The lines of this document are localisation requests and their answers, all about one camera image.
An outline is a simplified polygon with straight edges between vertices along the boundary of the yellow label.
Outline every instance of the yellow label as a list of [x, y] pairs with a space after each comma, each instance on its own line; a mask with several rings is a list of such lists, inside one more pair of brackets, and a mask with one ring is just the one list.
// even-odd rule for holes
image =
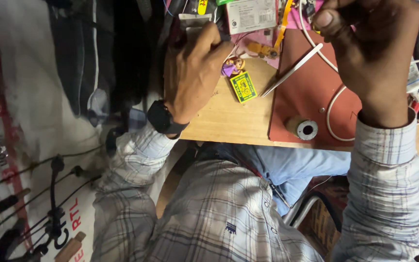
[[248, 72], [231, 78], [230, 82], [240, 103], [244, 103], [252, 98], [257, 97], [257, 91], [253, 87]]
[[200, 0], [198, 2], [198, 14], [204, 15], [206, 13], [206, 5], [208, 4], [208, 0]]

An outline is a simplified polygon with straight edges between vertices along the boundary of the purple toy figure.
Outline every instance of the purple toy figure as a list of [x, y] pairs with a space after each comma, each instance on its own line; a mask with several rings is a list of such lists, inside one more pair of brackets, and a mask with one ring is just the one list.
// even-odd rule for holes
[[245, 66], [245, 61], [243, 59], [237, 58], [236, 60], [227, 60], [221, 68], [221, 75], [231, 76], [233, 74], [242, 73], [242, 69]]

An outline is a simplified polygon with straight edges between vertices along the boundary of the black smartwatch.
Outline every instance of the black smartwatch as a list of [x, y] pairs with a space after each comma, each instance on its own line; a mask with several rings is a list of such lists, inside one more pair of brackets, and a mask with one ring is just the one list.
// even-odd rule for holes
[[154, 101], [148, 110], [148, 121], [161, 134], [180, 134], [189, 125], [175, 123], [164, 101]]

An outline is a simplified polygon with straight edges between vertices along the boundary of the brown mat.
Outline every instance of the brown mat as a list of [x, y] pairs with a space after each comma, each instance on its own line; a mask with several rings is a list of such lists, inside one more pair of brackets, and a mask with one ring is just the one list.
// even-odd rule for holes
[[[335, 65], [334, 49], [331, 44], [324, 43], [323, 37], [309, 31], [313, 41], [323, 43], [322, 53]], [[312, 48], [302, 31], [287, 29], [280, 61], [279, 75], [285, 74]], [[269, 139], [279, 142], [308, 143], [314, 147], [352, 146], [353, 142], [343, 142], [333, 138], [326, 126], [326, 111], [330, 100], [341, 88], [339, 75], [326, 64], [320, 56], [314, 55], [293, 75], [275, 90], [271, 116]], [[346, 89], [337, 98], [331, 110], [330, 124], [334, 133], [343, 139], [350, 139], [355, 134], [357, 114], [361, 102], [357, 95]], [[300, 115], [318, 124], [317, 136], [309, 141], [300, 140], [284, 128], [289, 117]]]

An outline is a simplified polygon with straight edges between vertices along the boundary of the hole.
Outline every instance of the hole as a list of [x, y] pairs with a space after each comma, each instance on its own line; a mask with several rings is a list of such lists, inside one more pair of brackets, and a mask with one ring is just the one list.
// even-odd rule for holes
[[310, 135], [311, 133], [313, 133], [313, 127], [311, 125], [307, 125], [303, 128], [303, 133], [307, 136]]

